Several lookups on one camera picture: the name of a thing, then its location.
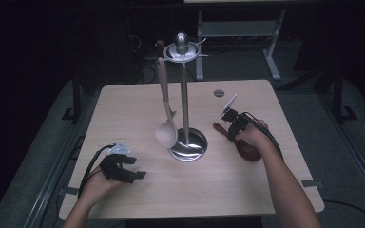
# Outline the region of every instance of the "wooden table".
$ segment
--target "wooden table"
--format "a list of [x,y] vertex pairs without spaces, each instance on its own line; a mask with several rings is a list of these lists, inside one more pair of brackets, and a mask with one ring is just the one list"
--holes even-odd
[[[221,89],[224,97],[214,96]],[[262,160],[243,160],[232,142],[213,129],[225,128],[221,110],[237,93],[232,108],[265,120],[277,139],[286,164],[299,181],[312,176],[296,139],[268,81],[188,83],[190,127],[207,138],[205,154],[193,162],[173,159],[157,141],[156,128],[165,122],[159,85],[111,85],[103,88],[69,187],[78,188],[97,150],[125,141],[135,164],[132,171],[146,171],[143,180],[126,184],[98,203],[90,219],[189,218],[274,214]],[[169,85],[170,105],[177,110],[175,123],[183,128],[180,84]],[[316,187],[304,188],[315,210],[324,208]],[[65,219],[77,197],[66,194],[61,211]]]

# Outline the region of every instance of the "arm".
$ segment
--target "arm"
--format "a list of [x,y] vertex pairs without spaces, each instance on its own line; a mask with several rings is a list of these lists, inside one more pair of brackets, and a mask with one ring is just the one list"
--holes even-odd
[[123,184],[119,181],[108,180],[99,167],[91,173],[92,175],[90,175],[82,195],[67,216],[67,220],[63,225],[64,228],[84,227],[91,208],[103,197]]
[[277,149],[252,124],[236,136],[253,144],[262,155],[271,189],[272,202],[282,227],[321,227],[313,205]]

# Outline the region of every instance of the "white spoon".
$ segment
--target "white spoon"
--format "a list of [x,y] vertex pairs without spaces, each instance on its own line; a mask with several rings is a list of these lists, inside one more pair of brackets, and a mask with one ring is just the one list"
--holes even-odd
[[165,69],[165,63],[163,58],[158,59],[158,72],[160,87],[162,89],[163,103],[165,114],[167,115],[167,122],[163,123],[156,129],[156,137],[158,141],[166,148],[173,147],[178,139],[177,127],[173,122],[173,114],[171,113],[170,104],[168,101],[168,83],[167,83],[167,71]]

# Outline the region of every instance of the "human hand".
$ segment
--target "human hand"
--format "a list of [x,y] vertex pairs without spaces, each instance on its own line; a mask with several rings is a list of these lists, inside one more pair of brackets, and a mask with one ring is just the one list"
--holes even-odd
[[[263,120],[257,120],[263,127],[268,129],[268,125]],[[248,144],[254,145],[259,148],[265,143],[270,143],[268,137],[257,129],[252,123],[248,124],[244,131],[236,135],[237,141],[243,140]]]
[[123,184],[123,182],[117,180],[107,179],[101,171],[100,166],[97,166],[90,173],[88,181],[78,201],[83,202],[87,207],[91,208],[102,198]]

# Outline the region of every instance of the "ladle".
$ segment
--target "ladle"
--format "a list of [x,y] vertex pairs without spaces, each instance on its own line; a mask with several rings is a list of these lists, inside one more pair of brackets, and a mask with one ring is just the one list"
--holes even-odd
[[[213,123],[213,127],[217,131],[219,131],[222,135],[227,137],[228,132],[220,124]],[[260,152],[258,151],[258,149],[255,146],[250,145],[245,141],[233,140],[233,143],[236,146],[237,151],[239,152],[240,156],[244,160],[250,161],[250,162],[257,162],[260,160],[260,158],[261,158]]]
[[158,141],[166,148],[173,147],[178,139],[177,127],[173,122],[173,114],[171,113],[170,104],[168,101],[168,83],[167,71],[163,58],[159,58],[158,72],[160,87],[162,89],[163,103],[167,121],[156,129],[156,137]]

